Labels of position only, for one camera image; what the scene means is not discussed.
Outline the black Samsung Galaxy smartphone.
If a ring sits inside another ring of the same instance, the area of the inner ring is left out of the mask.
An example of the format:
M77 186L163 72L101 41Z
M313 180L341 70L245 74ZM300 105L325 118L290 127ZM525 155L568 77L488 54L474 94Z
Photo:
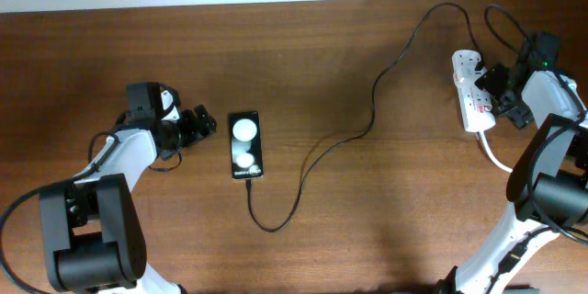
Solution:
M231 174L234 180L246 180L264 175L261 126L257 111L231 113L229 137Z

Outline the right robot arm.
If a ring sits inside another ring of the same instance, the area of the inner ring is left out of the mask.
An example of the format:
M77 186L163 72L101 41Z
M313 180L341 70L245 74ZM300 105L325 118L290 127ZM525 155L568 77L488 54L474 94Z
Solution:
M513 68L487 70L476 51L456 51L453 80L464 129L487 143L498 116L537 133L508 168L507 205L481 248L435 285L437 293L503 293L547 243L561 236L585 242L587 108L576 82L556 62L560 40L547 32L525 38Z

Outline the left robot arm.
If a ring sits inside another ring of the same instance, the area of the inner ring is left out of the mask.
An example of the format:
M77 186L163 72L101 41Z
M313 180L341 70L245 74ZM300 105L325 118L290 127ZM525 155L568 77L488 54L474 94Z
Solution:
M40 191L45 264L51 286L73 293L182 293L147 262L146 242L131 191L157 159L216 131L204 106L181 110L163 83L128 85L128 108L86 168Z

